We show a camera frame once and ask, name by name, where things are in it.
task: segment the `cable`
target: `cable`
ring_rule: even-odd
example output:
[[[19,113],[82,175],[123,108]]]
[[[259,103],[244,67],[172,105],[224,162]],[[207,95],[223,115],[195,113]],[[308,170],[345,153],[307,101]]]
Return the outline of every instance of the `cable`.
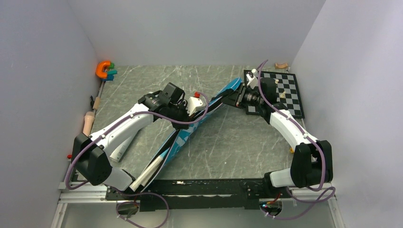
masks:
[[[279,193],[277,194],[276,198],[275,198],[274,200],[272,200],[272,201],[268,201],[267,204],[273,204],[273,203],[275,203],[275,202],[280,198],[280,195],[281,195],[281,193],[279,192]]]
[[[267,104],[268,106],[270,106],[270,108],[274,109],[277,113],[279,113],[279,114],[282,115],[283,117],[288,118],[288,116],[287,116],[286,114],[282,113],[280,110],[278,110],[276,107],[274,107],[274,106],[266,99],[266,97],[265,97],[264,94],[263,94],[263,91],[262,91],[262,88],[261,88],[261,85],[260,85],[260,74],[261,74],[261,72],[262,72],[263,66],[267,63],[267,61],[268,61],[268,60],[264,61],[264,62],[261,64],[261,67],[259,68],[259,72],[258,72],[258,87],[259,87],[260,95],[262,96],[262,98],[263,98],[263,100],[266,102],[266,104]],[[292,118],[289,118],[288,120],[291,121],[291,122],[301,131],[302,134],[307,133],[307,132],[305,132],[305,130],[304,130],[295,120],[293,120]],[[323,187],[323,184],[325,183],[325,172],[326,172],[326,169],[325,169],[325,166],[326,166],[326,164],[325,164],[325,156],[324,156],[324,154],[323,154],[322,149],[319,147],[319,145],[318,145],[315,141],[313,141],[309,136],[307,136],[307,139],[308,139],[309,142],[311,142],[311,143],[316,147],[316,149],[319,151],[319,154],[320,154],[320,158],[321,158],[321,162],[322,162],[322,175],[321,175],[321,178],[320,178],[320,184],[319,184],[319,187],[318,187],[318,188],[316,188],[316,189],[311,189],[312,191],[320,191],[320,190],[322,189],[322,187]]]
[[[133,118],[134,116],[141,115],[141,114],[152,114],[152,115],[158,116],[158,117],[160,117],[160,118],[162,118],[162,119],[165,119],[165,120],[171,121],[171,122],[173,122],[173,123],[176,123],[176,124],[183,124],[183,125],[195,124],[195,123],[199,122],[200,120],[202,120],[202,119],[206,116],[206,114],[207,114],[207,112],[208,112],[208,110],[209,110],[209,99],[208,99],[208,97],[206,96],[206,94],[204,94],[204,93],[202,93],[202,92],[199,92],[199,94],[201,94],[201,95],[204,97],[204,99],[206,100],[206,108],[204,109],[203,115],[201,115],[198,119],[196,119],[196,120],[194,120],[194,121],[182,122],[182,121],[177,121],[177,120],[171,119],[171,118],[169,118],[169,117],[163,116],[163,115],[161,115],[161,114],[159,114],[159,113],[154,113],[154,112],[150,112],[150,111],[141,111],[141,112],[136,112],[136,113],[134,113],[134,114],[125,116],[124,118],[122,118],[121,120],[119,120],[118,122],[116,122],[111,128],[109,128],[108,130],[106,130],[106,131],[104,132],[103,136],[108,135],[109,133],[111,133],[115,128],[117,128],[118,126],[120,126],[120,125],[121,125],[123,122],[125,122],[126,120],[131,119],[131,118]],[[85,181],[85,182],[80,183],[79,185],[76,185],[76,186],[74,186],[74,187],[72,187],[72,186],[69,185],[69,181],[70,181],[70,178],[71,178],[71,174],[72,174],[72,172],[73,172],[73,168],[74,168],[74,166],[77,164],[78,159],[80,159],[80,157],[81,157],[91,146],[95,145],[95,144],[96,144],[97,142],[99,142],[101,139],[102,139],[102,135],[100,135],[98,138],[94,139],[90,144],[88,144],[86,147],[84,147],[84,149],[82,149],[82,150],[80,151],[80,153],[78,153],[77,156],[73,159],[73,161],[71,162],[71,165],[68,167],[68,170],[67,170],[67,173],[66,173],[66,176],[65,176],[65,185],[66,185],[66,188],[67,188],[67,189],[69,189],[69,190],[75,190],[75,189],[78,189],[79,187],[83,186],[84,184],[88,183],[88,181]]]
[[[262,91],[262,88],[261,88],[261,85],[260,85],[260,74],[261,74],[261,72],[262,72],[262,69],[263,69],[264,65],[267,63],[267,61],[268,61],[268,60],[264,61],[264,62],[261,63],[261,64],[259,65],[259,67],[258,67],[258,69],[259,69],[259,72],[258,72],[258,88],[259,88],[260,96],[263,98],[263,100],[266,102],[266,104],[267,104],[270,108],[272,108],[274,111],[276,111],[277,113],[279,113],[279,114],[282,115],[283,117],[288,118],[288,116],[287,116],[286,114],[282,113],[280,110],[278,110],[276,107],[274,107],[274,106],[266,99],[266,97],[265,97],[264,94],[263,94],[263,91]],[[307,133],[294,119],[289,118],[288,120],[290,120],[290,121],[301,131],[301,133],[303,133],[303,134]],[[319,145],[318,145],[315,141],[313,141],[309,136],[307,136],[307,139],[308,139],[309,142],[311,142],[311,143],[316,147],[317,151],[319,152],[319,155],[320,155],[320,158],[321,158],[321,163],[322,163],[322,173],[321,173],[321,177],[320,177],[319,187],[316,188],[316,189],[311,188],[311,187],[308,187],[308,188],[309,188],[310,190],[312,190],[312,191],[320,191],[320,190],[322,190],[323,184],[325,183],[325,174],[326,174],[325,155],[323,154],[322,149],[319,147]],[[332,190],[332,193],[331,193],[328,197],[326,197],[325,199],[320,199],[320,198],[324,195],[324,193],[327,192],[327,191],[329,191],[329,190]],[[297,201],[299,201],[299,202],[311,203],[312,205],[310,205],[306,210],[304,210],[301,214],[299,214],[299,215],[297,215],[297,216],[290,217],[290,218],[277,218],[277,219],[280,219],[280,220],[297,219],[297,218],[299,218],[299,217],[305,215],[309,210],[311,210],[311,209],[315,206],[315,204],[317,204],[317,203],[319,203],[319,202],[324,202],[324,201],[330,199],[331,197],[333,197],[333,195],[335,194],[335,191],[336,191],[335,187],[329,187],[329,188],[325,189],[325,190],[319,195],[319,197],[318,197],[316,200],[314,200],[314,201],[306,201],[306,200],[300,200],[300,199],[298,200],[295,196],[293,196],[293,195],[291,194],[291,192],[290,192],[289,189],[287,188],[287,193],[288,193],[293,199],[295,199],[295,200],[297,200]]]
[[[318,198],[317,198],[315,201],[319,201],[319,199],[320,199],[327,191],[329,191],[329,190],[332,190],[332,193],[331,193],[329,196],[327,196],[326,198],[321,199],[321,200],[326,201],[326,200],[332,198],[333,195],[335,194],[335,191],[336,191],[336,188],[335,188],[335,187],[329,187],[329,188],[325,189],[325,190],[318,196]],[[273,218],[273,219],[278,219],[278,220],[293,220],[293,219],[298,219],[298,218],[304,216],[308,211],[310,211],[310,210],[316,205],[316,203],[317,203],[317,202],[315,202],[315,203],[314,203],[314,202],[312,202],[312,204],[311,204],[309,207],[307,207],[307,209],[305,209],[303,212],[301,212],[299,215],[296,215],[296,216],[293,216],[293,217],[289,217],[289,218],[278,218],[278,217],[276,217],[276,216],[272,216],[272,215],[268,214],[268,213],[265,212],[262,208],[260,208],[260,210],[263,212],[263,214],[265,214],[265,216],[269,216],[270,218]]]
[[[111,188],[114,189],[115,191],[117,191],[121,196],[125,196],[125,197],[132,197],[132,196],[136,196],[136,197],[137,197],[137,196],[141,196],[141,195],[153,195],[153,196],[156,196],[156,197],[162,199],[163,202],[165,203],[165,206],[166,206],[166,216],[165,216],[164,221],[163,221],[160,225],[158,225],[158,226],[156,226],[156,227],[154,227],[154,228],[160,228],[160,227],[162,227],[162,226],[166,223],[166,221],[168,220],[168,218],[169,218],[169,206],[168,206],[168,202],[167,202],[166,199],[164,199],[164,197],[162,197],[161,195],[158,195],[158,194],[153,193],[153,192],[143,192],[143,193],[137,193],[137,194],[125,194],[125,193],[121,192],[120,190],[118,190],[118,189],[115,188],[115,187],[112,187],[112,186],[111,186]],[[128,222],[128,223],[130,223],[130,224],[132,224],[132,225],[134,225],[134,226],[136,226],[136,227],[145,228],[145,227],[140,226],[140,225],[138,225],[137,223],[135,223],[135,222],[133,222],[133,221],[131,221],[131,220],[129,220],[129,219],[127,219],[127,218],[125,218],[125,217],[123,217],[122,215],[119,214],[119,208],[120,208],[122,205],[125,205],[125,204],[132,204],[132,203],[133,203],[133,202],[131,202],[131,201],[127,201],[127,202],[123,202],[123,203],[118,204],[117,207],[116,207],[116,214],[117,214],[117,217],[123,219],[124,221],[126,221],[126,222]]]
[[[175,105],[180,105],[185,100],[186,93],[185,91],[182,93],[181,98],[179,98],[178,102]]]

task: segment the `black bracket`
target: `black bracket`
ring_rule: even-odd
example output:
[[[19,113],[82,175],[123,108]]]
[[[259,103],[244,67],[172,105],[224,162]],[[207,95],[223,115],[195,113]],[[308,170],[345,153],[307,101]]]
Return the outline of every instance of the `black bracket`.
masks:
[[[178,102],[181,96],[184,97],[184,91],[172,83],[168,83],[163,91],[157,91],[152,94],[146,94],[138,100],[139,104],[144,104],[149,111],[159,113],[171,119],[188,122],[190,117],[186,111],[186,106]],[[172,123],[175,129],[188,129],[188,125]]]
[[[275,198],[278,194],[266,194],[262,179],[154,180],[148,190],[162,195],[170,209],[259,209],[259,199]],[[281,197],[289,196],[284,192]],[[122,197],[111,189],[105,199],[133,200],[133,197]],[[141,195],[137,200],[140,200],[140,211],[165,209],[156,196]]]
[[[92,140],[83,133],[77,135],[74,139],[71,161],[73,161],[80,151],[91,142]],[[92,185],[103,183],[112,172],[112,166],[109,163],[106,153],[97,145],[91,146],[80,159],[78,159],[75,168]]]
[[[325,156],[325,183],[333,179],[332,146],[326,140],[317,141]],[[322,176],[322,159],[313,144],[300,144],[295,147],[294,158],[290,168],[295,186],[303,188],[320,183]]]

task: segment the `tan object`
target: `tan object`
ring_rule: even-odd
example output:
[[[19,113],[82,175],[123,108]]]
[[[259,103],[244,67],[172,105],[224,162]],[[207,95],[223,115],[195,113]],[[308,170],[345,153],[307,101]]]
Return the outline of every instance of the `tan object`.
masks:
[[[99,102],[101,102],[101,98],[100,98],[99,96],[97,96],[97,97],[95,98],[94,105],[92,106],[92,109],[98,110]]]
[[[83,134],[89,136],[92,129],[92,124],[94,123],[95,114],[93,112],[87,112],[84,116],[84,129]]]
[[[275,69],[287,69],[288,68],[288,63],[283,63],[283,64],[275,63],[274,68]]]

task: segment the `white wall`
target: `white wall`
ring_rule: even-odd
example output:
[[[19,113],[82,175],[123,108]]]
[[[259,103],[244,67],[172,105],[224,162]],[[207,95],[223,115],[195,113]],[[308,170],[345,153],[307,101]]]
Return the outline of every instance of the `white wall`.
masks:
[[[291,70],[349,228],[402,227],[403,3],[327,0]]]
[[[295,58],[325,0],[68,0],[118,65],[257,65]]]
[[[0,227],[45,228],[97,93],[97,58],[67,1],[0,5]]]

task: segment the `small white object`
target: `small white object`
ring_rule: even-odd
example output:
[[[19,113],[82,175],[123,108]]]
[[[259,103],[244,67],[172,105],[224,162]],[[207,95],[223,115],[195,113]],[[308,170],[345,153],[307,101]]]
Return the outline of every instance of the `small white object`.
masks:
[[[137,188],[140,186],[140,184],[144,183],[145,179],[150,179],[151,175],[150,173],[153,173],[153,171],[156,171],[156,168],[159,166],[159,164],[163,161],[163,158],[161,156],[158,156],[154,161],[145,169],[140,176],[130,185],[130,188],[133,191],[136,191]]]
[[[286,97],[286,92],[284,91],[282,94],[280,94],[280,98],[285,98]]]
[[[256,76],[256,75],[258,74],[258,71],[257,71],[256,69],[253,69],[253,70],[252,70],[252,74],[253,74],[254,76]]]
[[[120,168],[112,167],[112,172],[103,184],[113,186],[120,191],[127,189],[129,184],[132,183],[132,177],[130,177],[125,171]]]
[[[252,89],[255,88],[256,86],[258,86],[258,78],[250,75],[250,74],[246,74],[246,77],[248,78],[248,86],[250,86]]]
[[[186,107],[188,115],[191,116],[197,111],[201,111],[206,107],[206,104],[197,97],[191,96],[188,99],[188,106]]]
[[[291,178],[290,168],[272,172],[270,180],[273,187],[276,188],[295,185]]]

